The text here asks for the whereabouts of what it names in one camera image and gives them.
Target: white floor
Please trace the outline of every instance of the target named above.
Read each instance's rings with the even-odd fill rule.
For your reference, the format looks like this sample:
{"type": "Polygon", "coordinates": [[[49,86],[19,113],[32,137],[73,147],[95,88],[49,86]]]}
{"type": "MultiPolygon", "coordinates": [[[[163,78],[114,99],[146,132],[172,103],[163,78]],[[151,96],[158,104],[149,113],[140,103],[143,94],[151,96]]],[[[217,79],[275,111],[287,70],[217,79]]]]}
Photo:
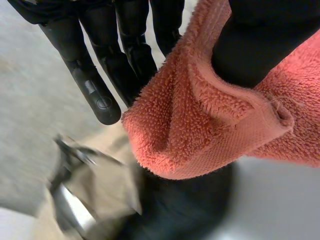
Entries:
{"type": "MultiPolygon", "coordinates": [[[[185,3],[182,32],[195,4],[196,0],[185,3]]],[[[156,44],[151,14],[147,28],[147,41],[160,66],[164,57],[156,44]]],[[[88,48],[113,89],[90,44],[88,48]]],[[[63,133],[79,139],[100,127],[39,27],[0,0],[0,206],[34,214],[42,199],[40,188],[57,158],[52,138],[63,133]]]]}

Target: beige fabric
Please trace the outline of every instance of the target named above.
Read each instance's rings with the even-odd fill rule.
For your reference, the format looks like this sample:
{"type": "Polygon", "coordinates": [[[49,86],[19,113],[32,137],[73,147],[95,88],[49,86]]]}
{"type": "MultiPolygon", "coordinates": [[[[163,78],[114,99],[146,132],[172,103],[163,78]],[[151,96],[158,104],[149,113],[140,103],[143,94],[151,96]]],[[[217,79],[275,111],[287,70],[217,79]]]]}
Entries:
{"type": "MultiPolygon", "coordinates": [[[[77,169],[65,186],[99,219],[87,239],[97,240],[95,235],[103,231],[103,239],[111,240],[125,217],[141,211],[137,188],[142,184],[140,172],[127,135],[118,122],[106,126],[100,134],[71,144],[101,152],[101,155],[91,158],[95,164],[77,169]]],[[[55,219],[53,199],[47,189],[45,202],[37,217],[32,240],[82,239],[76,231],[62,233],[55,219]]]]}

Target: concrete floor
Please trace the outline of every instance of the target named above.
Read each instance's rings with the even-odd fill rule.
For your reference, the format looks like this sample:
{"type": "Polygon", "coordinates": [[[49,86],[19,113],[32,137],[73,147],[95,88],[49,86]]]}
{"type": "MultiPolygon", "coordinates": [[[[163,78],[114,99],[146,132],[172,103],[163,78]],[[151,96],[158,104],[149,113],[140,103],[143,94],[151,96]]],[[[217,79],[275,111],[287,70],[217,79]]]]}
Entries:
{"type": "MultiPolygon", "coordinates": [[[[187,0],[183,33],[197,0],[187,0]]],[[[151,14],[147,41],[158,66],[164,60],[156,44],[151,14]]],[[[87,36],[89,52],[101,76],[87,36]]],[[[124,104],[117,97],[123,109],[124,104]]],[[[33,215],[42,188],[57,161],[57,133],[80,139],[103,127],[37,25],[26,22],[6,0],[0,1],[0,206],[33,215]]]]}

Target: terry cloth texture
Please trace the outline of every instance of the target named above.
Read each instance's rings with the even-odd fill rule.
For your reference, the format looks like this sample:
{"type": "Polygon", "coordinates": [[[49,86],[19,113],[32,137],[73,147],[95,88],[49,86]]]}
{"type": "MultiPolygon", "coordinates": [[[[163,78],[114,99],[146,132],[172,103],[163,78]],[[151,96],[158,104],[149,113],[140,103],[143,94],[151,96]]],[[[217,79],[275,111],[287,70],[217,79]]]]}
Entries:
{"type": "Polygon", "coordinates": [[[247,89],[211,66],[230,15],[227,0],[200,0],[183,38],[123,116],[137,160],[175,180],[243,155],[320,167],[320,31],[247,89]]]}

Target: pink towel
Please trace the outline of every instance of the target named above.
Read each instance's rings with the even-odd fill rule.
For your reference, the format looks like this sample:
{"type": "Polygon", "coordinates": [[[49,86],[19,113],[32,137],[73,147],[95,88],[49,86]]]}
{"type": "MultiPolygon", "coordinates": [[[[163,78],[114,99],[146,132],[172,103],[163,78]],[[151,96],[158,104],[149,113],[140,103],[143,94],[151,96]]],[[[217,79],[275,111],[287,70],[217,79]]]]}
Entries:
{"type": "Polygon", "coordinates": [[[176,180],[243,155],[320,167],[320,31],[251,90],[224,82],[211,66],[230,14],[227,0],[200,0],[183,38],[124,115],[136,158],[176,180]]]}

